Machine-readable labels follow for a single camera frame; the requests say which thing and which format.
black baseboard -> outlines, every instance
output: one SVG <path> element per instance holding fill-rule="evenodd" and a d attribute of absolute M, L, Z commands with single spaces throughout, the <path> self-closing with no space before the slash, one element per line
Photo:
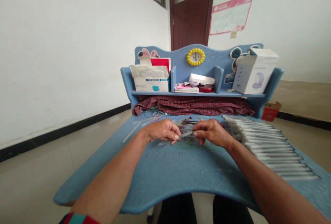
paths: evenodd
<path fill-rule="evenodd" d="M 331 123 L 326 122 L 326 121 L 307 119 L 305 117 L 298 117 L 298 116 L 295 116 L 295 115 L 292 115 L 289 113 L 284 113 L 284 112 L 278 112 L 277 118 L 287 120 L 287 121 L 297 122 L 297 123 L 301 123 L 304 125 L 313 126 L 313 127 L 321 128 L 321 129 L 325 129 L 325 130 L 331 130 Z"/>
<path fill-rule="evenodd" d="M 5 160 L 13 158 L 19 154 L 22 154 L 24 152 L 27 152 L 29 150 L 32 150 L 34 148 L 47 144 L 53 140 L 59 139 L 63 136 L 76 132 L 80 129 L 83 129 L 87 126 L 95 124 L 99 121 L 105 120 L 113 115 L 119 114 L 130 108 L 131 108 L 131 104 L 126 104 L 126 105 L 120 106 L 116 109 L 112 109 L 112 110 L 103 112 L 101 114 L 95 115 L 93 117 L 87 118 L 85 120 L 76 122 L 69 126 L 51 131 L 46 134 L 42 134 L 40 136 L 29 139 L 27 141 L 23 141 L 19 144 L 4 148 L 4 149 L 0 150 L 0 162 L 3 162 Z"/>

electrical outlet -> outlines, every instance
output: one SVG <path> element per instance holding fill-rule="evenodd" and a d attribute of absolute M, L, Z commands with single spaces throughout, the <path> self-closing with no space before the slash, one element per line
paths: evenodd
<path fill-rule="evenodd" d="M 238 31 L 233 31 L 233 32 L 231 33 L 230 38 L 237 38 L 237 35 L 238 35 Z"/>

red folder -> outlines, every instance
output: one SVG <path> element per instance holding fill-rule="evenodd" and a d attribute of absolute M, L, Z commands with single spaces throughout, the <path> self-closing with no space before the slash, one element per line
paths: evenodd
<path fill-rule="evenodd" d="M 152 58 L 151 57 L 151 62 L 152 62 L 152 65 L 156 65 L 156 66 L 165 65 L 168 69 L 168 73 L 171 69 L 171 59 L 170 58 Z"/>

brown wooden door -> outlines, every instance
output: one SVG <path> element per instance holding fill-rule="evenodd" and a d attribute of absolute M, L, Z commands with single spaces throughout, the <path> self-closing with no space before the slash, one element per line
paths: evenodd
<path fill-rule="evenodd" d="M 205 44 L 209 0 L 185 0 L 173 6 L 173 49 Z"/>

pink poster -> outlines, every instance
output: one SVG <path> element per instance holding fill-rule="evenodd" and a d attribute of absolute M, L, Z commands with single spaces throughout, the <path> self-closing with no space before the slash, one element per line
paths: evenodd
<path fill-rule="evenodd" d="M 231 0 L 213 6 L 210 35 L 244 30 L 252 1 Z"/>

